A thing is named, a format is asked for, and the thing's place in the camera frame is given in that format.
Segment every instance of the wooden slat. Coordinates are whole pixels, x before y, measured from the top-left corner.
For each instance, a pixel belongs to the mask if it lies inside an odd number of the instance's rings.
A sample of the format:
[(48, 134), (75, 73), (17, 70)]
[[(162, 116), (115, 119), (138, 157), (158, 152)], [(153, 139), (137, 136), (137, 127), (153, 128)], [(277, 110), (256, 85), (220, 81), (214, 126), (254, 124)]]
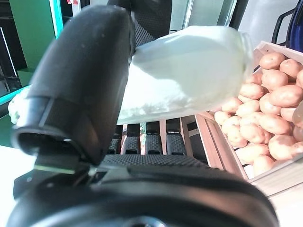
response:
[(214, 121), (214, 116), (208, 112), (201, 112), (198, 113), (198, 115), (201, 115), (203, 118), (208, 119), (210, 121)]
[(162, 141), (163, 154), (166, 155), (166, 120), (160, 120), (160, 136)]
[(196, 114), (195, 118), (199, 129), (201, 141), (204, 147), (204, 151), (206, 154), (208, 165), (210, 167), (219, 168), (223, 170), (224, 167), (220, 161), (220, 156), (217, 152), (217, 148), (214, 144), (212, 135), (210, 134), (205, 119), (199, 114)]
[(192, 149), (191, 143), (190, 143), (188, 127), (187, 127), (187, 124), (186, 124), (186, 121), (184, 118), (180, 118), (180, 126), (181, 126), (181, 135), (183, 137), (186, 154), (189, 157), (193, 157), (194, 155), (193, 155), (193, 149)]

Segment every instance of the black mesh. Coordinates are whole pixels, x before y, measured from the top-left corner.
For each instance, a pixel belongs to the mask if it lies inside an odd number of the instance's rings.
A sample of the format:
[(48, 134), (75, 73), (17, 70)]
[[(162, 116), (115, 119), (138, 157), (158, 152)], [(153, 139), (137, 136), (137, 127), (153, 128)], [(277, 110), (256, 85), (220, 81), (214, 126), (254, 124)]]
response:
[(131, 136), (126, 137), (124, 141), (124, 150), (122, 154), (140, 154), (140, 137)]
[(163, 154), (162, 151), (162, 142), (160, 135), (146, 135), (145, 141), (145, 151), (146, 154)]
[(172, 0), (109, 0), (134, 13), (136, 46), (169, 34)]
[(166, 148), (168, 155), (186, 155), (184, 141), (179, 133), (166, 135)]
[(187, 156), (174, 155), (106, 155), (100, 166), (187, 166), (204, 167), (205, 164)]

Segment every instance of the red potato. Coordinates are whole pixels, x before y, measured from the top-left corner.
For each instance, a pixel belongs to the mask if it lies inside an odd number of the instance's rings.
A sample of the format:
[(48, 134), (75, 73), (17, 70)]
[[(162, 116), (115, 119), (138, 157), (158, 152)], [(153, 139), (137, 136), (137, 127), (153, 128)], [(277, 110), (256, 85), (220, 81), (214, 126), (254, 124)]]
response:
[(233, 125), (240, 125), (240, 119), (239, 116), (233, 116), (226, 119), (222, 125), (222, 132), (227, 135), (230, 127)]
[(242, 104), (242, 102), (237, 98), (230, 99), (227, 103), (221, 106), (222, 111), (229, 113), (236, 113), (238, 107)]
[(297, 85), (285, 85), (274, 90), (269, 96), (272, 105), (284, 108), (298, 105), (303, 100), (303, 89)]
[(297, 83), (298, 86), (303, 88), (303, 70), (298, 72), (296, 83)]
[(276, 135), (268, 143), (269, 152), (276, 160), (287, 160), (293, 158), (292, 145), (297, 141), (287, 135)]
[(270, 170), (274, 165), (274, 160), (270, 158), (269, 156), (262, 155), (258, 156), (254, 160), (254, 175), (260, 175), (262, 173), (267, 172)]
[(298, 73), (303, 70), (302, 64), (294, 59), (287, 59), (281, 62), (280, 71), (286, 73), (289, 81), (296, 81)]
[(298, 126), (294, 127), (294, 138), (298, 142), (303, 142), (303, 129), (299, 128)]
[(238, 99), (243, 103), (253, 100), (251, 98), (246, 98), (245, 96), (242, 96), (242, 95), (238, 95)]
[(242, 165), (253, 164), (260, 155), (269, 155), (269, 148), (264, 144), (249, 144), (244, 148), (236, 150), (236, 154)]
[(242, 148), (247, 145), (247, 140), (240, 135), (240, 126), (238, 125), (233, 125), (229, 128), (227, 139), (234, 147)]
[(250, 125), (250, 124), (256, 124), (256, 125), (260, 125), (260, 117), (262, 117), (264, 115), (264, 113), (262, 112), (253, 112), (250, 114), (247, 114), (245, 116), (242, 117), (242, 119), (240, 120), (240, 126), (244, 126), (244, 125)]
[(267, 113), (259, 119), (260, 126), (272, 134), (289, 134), (292, 128), (290, 124), (275, 114)]
[(270, 94), (267, 93), (260, 99), (260, 110), (265, 114), (280, 115), (281, 107), (272, 105), (269, 102), (269, 96)]
[(258, 84), (261, 85), (262, 84), (262, 73), (261, 72), (255, 72), (253, 73), (246, 81), (246, 84)]
[(297, 154), (303, 153), (303, 142), (298, 142), (292, 145), (292, 150), (291, 150), (292, 156), (296, 156)]
[(268, 70), (262, 75), (262, 84), (268, 90), (276, 90), (278, 87), (288, 84), (288, 77), (279, 70)]
[(264, 95), (264, 90), (258, 84), (243, 84), (240, 89), (240, 95), (257, 100)]
[(214, 120), (219, 124), (223, 125), (224, 121), (231, 117), (230, 113), (224, 111), (218, 111), (214, 113)]
[(285, 56), (282, 53), (268, 53), (261, 58), (260, 66), (267, 70), (278, 70), (281, 62), (283, 62), (284, 60)]
[(251, 143), (268, 144), (271, 138), (271, 134), (268, 131), (255, 124), (241, 126), (240, 134)]
[(287, 120), (288, 122), (293, 121), (293, 114), (296, 110), (296, 107), (293, 108), (281, 108), (281, 117)]
[(240, 117), (243, 117), (247, 114), (251, 114), (251, 113), (259, 111), (259, 110), (260, 110), (259, 101), (251, 100), (251, 101), (248, 101), (248, 102), (240, 105), (236, 111), (236, 114)]

